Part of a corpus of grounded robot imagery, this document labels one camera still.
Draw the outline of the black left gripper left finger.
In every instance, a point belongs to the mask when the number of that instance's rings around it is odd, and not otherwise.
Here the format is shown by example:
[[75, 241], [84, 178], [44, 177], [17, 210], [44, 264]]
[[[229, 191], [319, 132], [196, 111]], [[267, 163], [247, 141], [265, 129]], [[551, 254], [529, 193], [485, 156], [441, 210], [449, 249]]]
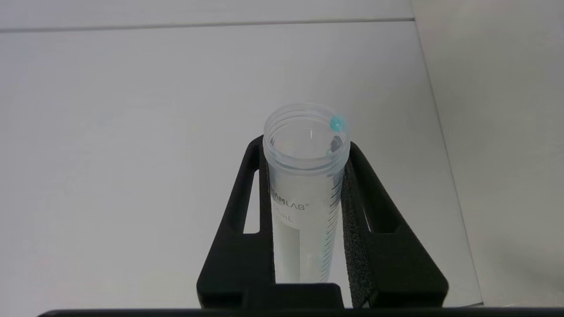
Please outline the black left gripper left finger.
[[[254, 175], [259, 176], [259, 231], [245, 233]], [[263, 137], [242, 158], [231, 195], [196, 283], [203, 309], [242, 307], [250, 288], [275, 283], [271, 194]]]

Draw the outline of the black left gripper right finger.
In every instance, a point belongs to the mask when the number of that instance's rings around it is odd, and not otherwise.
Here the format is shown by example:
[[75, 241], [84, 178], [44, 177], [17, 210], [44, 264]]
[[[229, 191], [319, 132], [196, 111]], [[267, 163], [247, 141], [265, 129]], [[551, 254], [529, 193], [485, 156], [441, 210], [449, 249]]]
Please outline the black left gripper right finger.
[[354, 308], [442, 307], [447, 279], [355, 143], [344, 170], [341, 214]]

